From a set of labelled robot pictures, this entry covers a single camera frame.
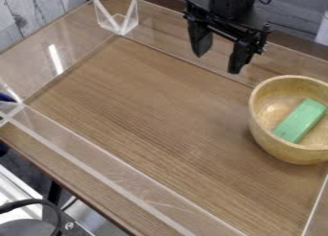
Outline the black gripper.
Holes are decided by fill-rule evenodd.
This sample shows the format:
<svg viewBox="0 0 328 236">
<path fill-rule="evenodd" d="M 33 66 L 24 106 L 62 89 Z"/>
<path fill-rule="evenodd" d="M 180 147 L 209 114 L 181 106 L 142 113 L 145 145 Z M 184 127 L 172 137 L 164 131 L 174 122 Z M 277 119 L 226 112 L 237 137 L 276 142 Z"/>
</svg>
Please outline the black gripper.
<svg viewBox="0 0 328 236">
<path fill-rule="evenodd" d="M 264 52 L 269 24 L 261 20 L 253 4 L 256 0 L 184 0 L 182 18 L 186 20 L 193 54 L 204 56 L 213 46 L 213 34 L 234 42 L 228 73 L 238 74 L 254 53 Z M 272 0 L 258 0 L 268 5 Z"/>
</svg>

